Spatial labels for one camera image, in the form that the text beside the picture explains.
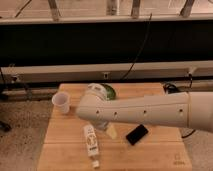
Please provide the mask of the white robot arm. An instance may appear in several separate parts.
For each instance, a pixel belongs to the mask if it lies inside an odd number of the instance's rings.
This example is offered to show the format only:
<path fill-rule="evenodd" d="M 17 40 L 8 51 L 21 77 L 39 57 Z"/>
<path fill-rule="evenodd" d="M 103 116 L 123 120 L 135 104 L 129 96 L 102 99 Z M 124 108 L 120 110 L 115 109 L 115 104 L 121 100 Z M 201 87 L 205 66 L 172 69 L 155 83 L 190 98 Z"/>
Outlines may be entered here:
<path fill-rule="evenodd" d="M 92 83 L 76 107 L 76 115 L 99 130 L 109 122 L 182 127 L 213 133 L 213 92 L 116 99 L 115 90 Z"/>

